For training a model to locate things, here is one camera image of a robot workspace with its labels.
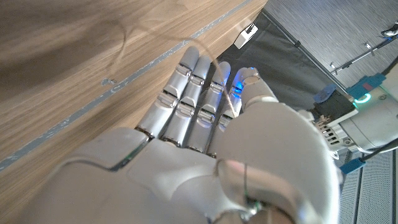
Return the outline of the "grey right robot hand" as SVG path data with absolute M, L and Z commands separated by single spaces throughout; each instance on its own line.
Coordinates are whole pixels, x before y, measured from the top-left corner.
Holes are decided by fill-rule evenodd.
M 240 114 L 216 117 L 230 73 L 189 47 L 135 128 L 71 153 L 18 223 L 336 223 L 340 170 L 308 111 L 280 102 L 255 68 L 232 93 Z

